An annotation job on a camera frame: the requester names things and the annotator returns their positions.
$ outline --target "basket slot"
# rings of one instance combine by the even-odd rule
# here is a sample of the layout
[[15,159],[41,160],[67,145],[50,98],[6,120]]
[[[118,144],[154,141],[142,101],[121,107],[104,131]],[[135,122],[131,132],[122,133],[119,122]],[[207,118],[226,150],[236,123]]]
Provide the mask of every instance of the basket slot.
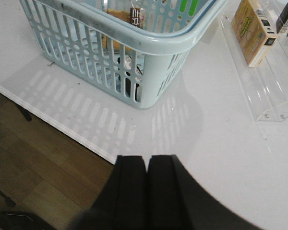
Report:
[[145,59],[145,55],[140,53],[140,52],[136,52],[136,68],[137,71],[136,73],[143,75],[144,74],[144,59]]
[[39,8],[38,8],[38,5],[37,4],[39,4],[39,6],[41,6],[41,4],[40,3],[37,3],[36,1],[33,1],[33,6],[34,6],[34,11],[35,11],[35,13],[36,13],[36,15],[37,15],[37,22],[38,23],[42,23],[42,17],[41,17],[41,15],[40,15],[40,12],[39,12]]
[[85,25],[78,21],[75,22],[76,25],[76,33],[79,38],[79,41],[83,47],[87,47],[87,37],[85,33]]
[[169,7],[172,9],[172,10],[174,10],[174,9],[176,9],[176,6],[177,6],[177,3],[178,3],[179,1],[170,1],[170,4],[169,4]]
[[120,83],[120,74],[114,73],[114,82],[115,82],[115,90],[116,92],[121,93],[121,83]]
[[150,14],[149,14],[149,19],[150,17],[152,17],[152,22],[149,22],[152,24],[152,27],[151,27],[151,31],[152,32],[155,32],[156,31],[156,26],[157,26],[157,16],[156,16],[156,13],[154,11],[152,11]]
[[70,27],[69,27],[69,24],[68,24],[68,18],[66,17],[66,15],[63,15],[63,25],[64,25],[64,29],[66,30],[66,32],[67,32],[67,37],[68,38],[72,38],[72,33],[71,33],[71,29],[70,29]]
[[76,61],[77,61],[77,64],[78,64],[79,71],[82,74],[84,74],[84,69],[82,68],[82,65],[84,64],[84,62],[83,62],[83,59],[82,59],[82,57],[81,57],[81,55],[80,55],[80,53],[78,51],[75,52],[75,57],[76,57]]
[[95,31],[96,33],[96,39],[97,39],[97,48],[98,48],[98,53],[102,56],[103,54],[103,48],[102,48],[102,33]]
[[101,65],[98,62],[95,62],[95,76],[97,82],[102,84],[102,77],[101,77]]
[[120,44],[120,57],[118,58],[120,69],[125,69],[125,59],[126,59],[125,53],[126,53],[125,46]]
[[33,19],[37,23],[40,23],[40,20],[39,20],[39,17],[38,17],[38,14],[36,12],[35,5],[34,5],[35,2],[33,2],[32,0],[29,0],[29,1],[25,0],[25,1],[27,3],[27,8],[31,14],[31,19]]
[[82,36],[81,36],[81,32],[80,32],[79,22],[73,20],[73,24],[74,24],[74,28],[76,30],[76,39],[74,41],[80,41],[82,44]]
[[76,53],[73,52],[73,50],[70,47],[68,47],[68,53],[69,53],[69,56],[71,58],[72,68],[73,69],[78,69],[78,62],[77,62]]
[[106,72],[106,83],[107,83],[107,87],[110,89],[112,87],[112,83],[113,83],[113,78],[112,78],[112,71],[111,69],[109,69],[108,67],[105,68],[105,72]]
[[41,42],[40,44],[43,47],[43,50],[46,51],[51,56],[51,50],[49,49],[49,46],[47,42],[45,41],[46,36],[42,32],[40,32],[39,37],[40,37],[40,42]]
[[172,30],[173,30],[173,28],[174,28],[174,23],[172,22],[172,20],[171,19],[169,19],[169,18],[167,18],[166,20],[165,20],[165,23],[163,24],[163,27],[162,27],[162,32],[163,33],[169,33],[169,32],[171,32]]
[[88,76],[89,78],[91,78],[90,74],[89,74],[88,62],[89,62],[89,58],[88,57],[84,57],[84,74],[86,76]]
[[136,55],[136,51],[133,50],[131,56],[129,56],[131,59],[131,69],[132,72],[136,73],[136,63],[137,63],[137,55]]
[[181,0],[180,1],[180,7],[179,7],[179,11],[181,13],[184,13],[187,9],[190,9],[191,7],[191,2],[189,0]]
[[63,16],[62,16],[62,14],[60,14],[60,13],[58,13],[56,11],[53,11],[53,17],[54,17],[54,20],[55,20],[55,24],[56,24],[56,26],[58,28],[58,32],[61,35],[63,35],[64,37],[67,37],[66,28],[65,28],[65,25],[63,25]]
[[121,93],[123,95],[126,94],[126,84],[125,83],[126,83],[126,80],[124,78],[120,80],[120,90],[121,90]]
[[54,56],[57,60],[59,60],[60,57],[57,55],[57,53],[56,53],[56,51],[55,51],[55,47],[54,47],[55,43],[54,43],[54,41],[53,41],[50,37],[48,38],[48,43],[49,43],[49,48],[50,48],[50,50],[51,50],[51,53],[53,54],[53,56]]
[[46,13],[46,7],[44,5],[42,5],[41,3],[39,2],[34,2],[35,6],[36,6],[36,12],[37,12],[37,15],[38,15],[38,18],[39,20],[41,21],[41,23],[46,27],[46,28],[49,28],[50,25],[49,25],[49,17]]
[[38,41],[41,49],[42,49],[43,51],[45,51],[45,47],[46,47],[46,46],[45,46],[44,41],[43,41],[42,33],[39,32],[39,31],[37,31],[37,30],[34,30],[34,32],[35,32],[35,34],[36,34],[37,41]]
[[32,19],[33,18],[33,14],[32,14],[31,8],[29,6],[28,0],[21,0],[21,4],[23,6],[24,12],[27,15],[27,17],[29,19]]
[[193,17],[193,16],[194,16],[195,11],[196,11],[197,3],[198,3],[198,0],[193,0],[193,1],[192,1],[191,6],[190,6],[190,8],[189,8],[189,12],[188,12],[188,15],[189,15],[190,17]]
[[43,5],[43,10],[45,12],[46,19],[48,21],[49,27],[52,28],[53,31],[56,33],[59,32],[56,20],[53,15],[53,10],[51,8],[46,7]]
[[80,41],[81,37],[80,37],[79,27],[77,26],[78,24],[77,21],[75,21],[72,18],[66,17],[65,15],[63,16],[63,18],[64,18],[64,23],[66,24],[68,37],[73,42]]
[[116,56],[114,55],[113,40],[109,37],[107,39],[107,47],[108,47],[110,61],[113,62],[113,64],[116,64],[118,61],[117,61]]
[[62,62],[65,64],[65,65],[68,65],[68,62],[67,60],[65,60],[64,58],[64,55],[63,55],[63,49],[64,47],[62,46],[62,44],[60,42],[57,42],[57,45],[58,45],[58,51],[59,51],[59,54],[60,54],[60,58],[62,60]]
[[86,71],[90,80],[94,80],[93,63],[89,57],[85,57]]
[[88,38],[88,42],[90,45],[88,45],[88,48],[92,50],[95,54],[98,54],[98,45],[97,45],[97,37],[96,37],[96,31],[93,31],[89,27],[85,27],[85,34],[86,38]]
[[105,86],[108,87],[108,78],[107,78],[107,68],[102,66],[101,68],[101,77],[102,77],[102,82],[104,83]]
[[136,102],[141,102],[141,91],[140,85],[138,83],[135,84],[135,96],[134,99]]
[[155,12],[152,11],[148,15],[147,26],[146,26],[147,31],[153,30],[154,21],[155,21]]
[[68,63],[70,64],[70,66],[72,67],[72,68],[74,68],[72,65],[73,65],[73,63],[72,63],[72,58],[71,58],[71,55],[70,55],[70,48],[67,46],[66,47],[66,55],[67,55],[67,58],[68,58]]
[[107,75],[106,70],[103,66],[101,66],[100,80],[103,85],[107,86]]
[[173,77],[177,74],[181,65],[184,63],[189,51],[173,55],[170,65],[168,66],[168,74],[164,81],[162,82],[157,97],[167,88]]
[[131,94],[131,81],[129,78],[125,78],[125,96],[130,97]]
[[156,27],[154,29],[154,32],[160,33],[164,30],[165,25],[163,24],[163,19],[164,19],[164,17],[162,14],[157,16]]
[[175,23],[174,24],[174,28],[173,28],[173,32],[176,32],[180,29],[180,24],[179,23]]
[[70,59],[69,59],[69,56],[67,54],[66,48],[62,44],[60,44],[59,49],[60,49],[60,52],[62,53],[63,63],[65,65],[69,65]]

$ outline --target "table surface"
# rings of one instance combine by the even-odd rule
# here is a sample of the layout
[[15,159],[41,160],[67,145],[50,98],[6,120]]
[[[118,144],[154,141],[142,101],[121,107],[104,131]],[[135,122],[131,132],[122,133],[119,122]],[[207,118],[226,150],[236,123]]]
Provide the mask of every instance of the table surface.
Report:
[[220,17],[159,101],[139,110],[51,65],[19,1],[0,0],[0,92],[112,163],[176,154],[236,214],[288,230],[288,122],[255,122]]

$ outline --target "light blue basket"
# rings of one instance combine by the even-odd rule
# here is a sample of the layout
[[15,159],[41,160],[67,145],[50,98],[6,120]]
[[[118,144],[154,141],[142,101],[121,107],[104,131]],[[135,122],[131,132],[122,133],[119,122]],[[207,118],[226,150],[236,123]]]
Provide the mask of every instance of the light blue basket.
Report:
[[144,0],[140,29],[103,0],[20,0],[46,58],[137,108],[158,100],[226,1]]

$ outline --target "acrylic stand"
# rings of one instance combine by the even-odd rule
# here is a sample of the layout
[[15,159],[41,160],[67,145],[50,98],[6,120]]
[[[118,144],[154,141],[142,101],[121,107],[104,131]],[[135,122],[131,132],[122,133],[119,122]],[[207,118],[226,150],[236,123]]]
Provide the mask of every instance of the acrylic stand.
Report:
[[288,118],[288,39],[280,37],[261,64],[249,68],[231,27],[234,14],[224,13],[222,29],[253,116],[256,121],[284,121]]

